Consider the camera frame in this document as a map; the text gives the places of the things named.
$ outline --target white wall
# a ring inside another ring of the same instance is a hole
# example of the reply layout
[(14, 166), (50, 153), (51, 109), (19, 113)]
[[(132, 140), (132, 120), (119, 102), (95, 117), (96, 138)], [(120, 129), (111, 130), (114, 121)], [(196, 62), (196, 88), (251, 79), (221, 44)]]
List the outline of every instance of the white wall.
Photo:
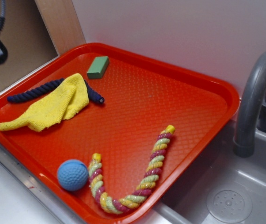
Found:
[(266, 51), (266, 0), (72, 0), (86, 42), (226, 80), (240, 94)]

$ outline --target dog toy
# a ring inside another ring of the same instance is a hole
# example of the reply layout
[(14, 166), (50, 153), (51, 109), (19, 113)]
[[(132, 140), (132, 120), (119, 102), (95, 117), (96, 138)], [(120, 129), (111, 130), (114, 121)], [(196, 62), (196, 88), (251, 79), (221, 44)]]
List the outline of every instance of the dog toy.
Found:
[[(8, 96), (7, 101), (10, 103), (22, 103), (26, 102), (32, 99), (35, 99), (37, 97), (42, 96), (45, 93), (48, 93), (54, 89), (56, 89), (62, 82), (64, 81), (64, 78), (57, 79), (50, 81), (48, 83), (45, 83), (35, 89), (28, 90), (23, 93), (19, 93), (13, 96)], [(102, 97), (100, 94), (98, 94), (96, 91), (94, 91), (88, 83), (85, 81), (86, 87), (87, 87), (87, 93), (88, 97), (91, 101), (99, 104), (103, 104), (105, 102), (104, 97)]]
[(67, 160), (60, 165), (57, 171), (59, 184), (68, 191), (79, 190), (88, 181), (88, 170), (79, 160)]
[(132, 212), (134, 209), (137, 209), (149, 195), (151, 195), (152, 190), (156, 186), (156, 181), (159, 179), (159, 175), (162, 172), (161, 168), (163, 166), (167, 144), (170, 142), (174, 132), (174, 126), (169, 125), (160, 133), (158, 140), (153, 147), (150, 156), (151, 160), (146, 169), (143, 180), (131, 195), (127, 195), (119, 200), (113, 199), (107, 194), (107, 192), (105, 192), (101, 155), (98, 153), (93, 154), (88, 167), (90, 188), (92, 196), (105, 212), (113, 214)]
[(7, 97), (7, 101), (10, 103), (21, 103), (21, 102), (26, 102), (31, 99), (35, 99), (37, 97), (40, 97), (41, 95), (48, 93), (54, 89), (56, 89), (62, 82), (64, 78), (57, 79), (50, 81), (48, 83), (45, 83), (35, 89), (28, 90), (23, 93), (19, 93), (13, 96)]

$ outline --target sink basin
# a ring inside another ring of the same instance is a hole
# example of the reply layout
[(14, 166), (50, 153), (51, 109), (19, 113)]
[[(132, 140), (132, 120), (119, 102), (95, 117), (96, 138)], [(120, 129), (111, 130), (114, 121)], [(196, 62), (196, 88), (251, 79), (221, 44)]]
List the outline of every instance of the sink basin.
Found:
[(266, 224), (266, 134), (248, 158), (234, 155), (233, 135), (231, 121), (160, 200), (181, 223)]

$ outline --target multicolored rope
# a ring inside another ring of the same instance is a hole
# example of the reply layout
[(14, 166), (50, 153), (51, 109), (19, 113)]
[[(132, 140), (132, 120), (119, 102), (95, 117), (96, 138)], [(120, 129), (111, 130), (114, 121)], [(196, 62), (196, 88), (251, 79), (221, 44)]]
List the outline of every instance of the multicolored rope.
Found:
[(169, 125), (160, 133), (157, 142), (153, 147), (150, 156), (151, 160), (148, 164), (143, 180), (131, 195), (127, 195), (119, 200), (113, 199), (107, 194), (107, 192), (105, 192), (101, 169), (101, 155), (98, 153), (93, 154), (88, 167), (90, 188), (92, 196), (95, 198), (96, 202), (101, 205), (105, 212), (114, 214), (131, 212), (134, 209), (137, 209), (147, 197), (151, 195), (153, 188), (156, 186), (156, 181), (162, 173), (161, 168), (163, 166), (167, 144), (170, 142), (174, 132), (174, 126)]

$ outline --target yellow cloth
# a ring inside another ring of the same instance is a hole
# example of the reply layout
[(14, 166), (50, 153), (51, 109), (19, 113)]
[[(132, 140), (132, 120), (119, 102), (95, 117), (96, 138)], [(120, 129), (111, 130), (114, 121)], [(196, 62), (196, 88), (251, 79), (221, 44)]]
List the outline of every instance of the yellow cloth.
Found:
[(0, 131), (28, 126), (40, 132), (46, 127), (71, 119), (89, 103), (83, 77), (76, 73), (66, 78), (53, 92), (33, 103), (17, 119), (0, 123)]

